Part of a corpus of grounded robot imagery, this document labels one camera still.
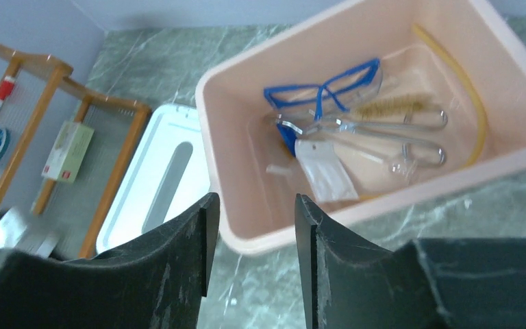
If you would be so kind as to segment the yellow rubber tubing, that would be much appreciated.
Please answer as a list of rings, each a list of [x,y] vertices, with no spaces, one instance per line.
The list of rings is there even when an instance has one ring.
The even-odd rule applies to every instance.
[[[430,180],[435,180],[478,163],[484,154],[488,138],[486,107],[471,79],[461,64],[441,42],[420,25],[413,25],[408,43],[380,55],[384,79],[376,99],[411,93],[429,93],[435,104],[430,107],[444,110],[448,123],[437,132],[398,131],[440,144],[447,153],[447,161],[436,168],[419,167],[409,178],[393,173],[389,166],[380,164],[361,171],[360,199],[370,200]],[[370,119],[400,123],[404,114]],[[435,125],[440,118],[432,113],[416,112],[412,122]],[[400,154],[401,144],[370,137],[370,146],[382,150],[386,157]],[[411,146],[411,154],[418,160],[434,162],[434,151]]]

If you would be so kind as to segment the metal crucible tongs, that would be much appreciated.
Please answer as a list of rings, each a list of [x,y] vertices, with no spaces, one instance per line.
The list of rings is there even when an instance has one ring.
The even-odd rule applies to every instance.
[[[409,132],[437,132],[440,130],[443,130],[449,120],[449,117],[447,113],[444,110],[441,110],[440,108],[434,108],[433,110],[427,109],[423,111],[424,113],[432,113],[440,118],[440,122],[435,125],[425,125],[425,124],[415,124],[412,122],[414,114],[405,114],[403,121],[400,123],[395,122],[384,122],[384,121],[371,121],[371,120],[359,120],[354,119],[351,117],[350,114],[342,114],[342,113],[329,113],[323,115],[319,119],[313,119],[311,121],[303,119],[301,115],[287,115],[287,114],[276,114],[275,116],[271,117],[271,121],[277,125],[278,119],[288,120],[293,122],[295,125],[299,127],[306,127],[311,125],[314,122],[322,121],[322,122],[334,122],[336,120],[339,121],[355,121],[360,123],[379,123],[379,126],[376,127],[370,127],[370,130],[375,130],[378,132],[383,132],[387,134],[396,134],[396,135],[402,135],[407,136],[410,138],[417,138],[413,136],[408,136],[404,134],[398,134],[398,131],[409,131]],[[429,141],[426,139],[421,139],[428,142],[427,146],[424,145],[416,145],[417,147],[422,147],[425,149],[430,149],[435,152],[435,154],[438,156],[438,159],[434,162],[428,161],[428,160],[422,160],[425,162],[425,168],[436,168],[441,167],[446,161],[447,161],[447,153],[445,149],[438,143],[435,143],[433,141]]]

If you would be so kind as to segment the green white box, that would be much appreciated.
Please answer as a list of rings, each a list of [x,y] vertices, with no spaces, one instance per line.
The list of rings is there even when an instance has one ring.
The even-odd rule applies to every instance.
[[[80,122],[65,121],[42,169],[43,178],[74,183],[95,130]]]

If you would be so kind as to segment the pink plastic bin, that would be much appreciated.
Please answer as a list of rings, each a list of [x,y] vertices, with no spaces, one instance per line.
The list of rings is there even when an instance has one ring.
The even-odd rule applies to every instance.
[[[349,226],[526,169],[526,47],[488,1],[345,1],[195,95],[241,254],[295,241],[298,194]]]

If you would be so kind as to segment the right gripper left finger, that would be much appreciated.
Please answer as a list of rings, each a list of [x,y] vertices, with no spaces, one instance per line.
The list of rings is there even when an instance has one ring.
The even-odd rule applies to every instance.
[[[208,293],[220,198],[91,259],[0,249],[0,328],[195,328]]]

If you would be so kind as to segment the blue safety glasses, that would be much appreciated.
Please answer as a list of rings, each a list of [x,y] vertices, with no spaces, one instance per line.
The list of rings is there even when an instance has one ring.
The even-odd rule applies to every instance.
[[[378,96],[384,74],[373,58],[324,82],[269,86],[265,100],[281,117],[317,121],[330,112],[348,112]]]

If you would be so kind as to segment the test tube brush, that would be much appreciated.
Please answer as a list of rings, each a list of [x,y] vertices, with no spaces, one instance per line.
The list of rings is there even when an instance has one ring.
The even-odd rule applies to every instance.
[[[350,111],[350,115],[354,119],[365,121],[401,114],[414,114],[427,110],[434,104],[434,97],[429,93],[395,95],[358,105]]]

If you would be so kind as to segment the white bin lid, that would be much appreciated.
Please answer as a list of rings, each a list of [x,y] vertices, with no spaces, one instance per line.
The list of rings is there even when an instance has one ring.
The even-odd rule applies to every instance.
[[[157,108],[140,139],[98,234],[95,250],[108,251],[180,215],[210,191],[195,108]]]

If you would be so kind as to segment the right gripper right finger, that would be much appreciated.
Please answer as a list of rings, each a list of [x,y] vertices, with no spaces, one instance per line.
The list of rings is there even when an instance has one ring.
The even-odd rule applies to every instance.
[[[308,328],[526,328],[526,238],[417,238],[390,251],[295,198]]]

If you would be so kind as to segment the graduated cylinder blue base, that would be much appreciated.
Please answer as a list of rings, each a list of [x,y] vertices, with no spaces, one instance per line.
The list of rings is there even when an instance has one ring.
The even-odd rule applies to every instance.
[[[360,123],[355,121],[344,122],[336,120],[334,122],[317,121],[309,126],[299,127],[288,120],[277,120],[277,129],[279,130],[286,146],[292,154],[296,154],[295,147],[299,139],[309,139],[320,136],[326,141],[353,149],[359,152],[363,157],[373,162],[388,165],[391,172],[398,173],[407,178],[413,175],[419,167],[425,166],[424,161],[418,160],[411,155],[410,147],[412,145],[427,146],[427,141],[402,135],[387,134],[369,129],[370,127],[376,127],[379,125],[379,123]],[[341,134],[343,132],[399,142],[401,143],[401,152],[400,154],[392,157],[385,157],[376,151],[361,147],[336,136],[337,134]]]

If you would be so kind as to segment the orange wooden shelf rack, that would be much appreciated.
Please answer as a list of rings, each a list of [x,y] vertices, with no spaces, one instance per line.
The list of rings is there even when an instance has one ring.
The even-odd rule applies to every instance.
[[[17,208],[53,228],[64,258],[89,258],[139,138],[146,104],[80,84],[73,68],[0,43],[0,210]]]

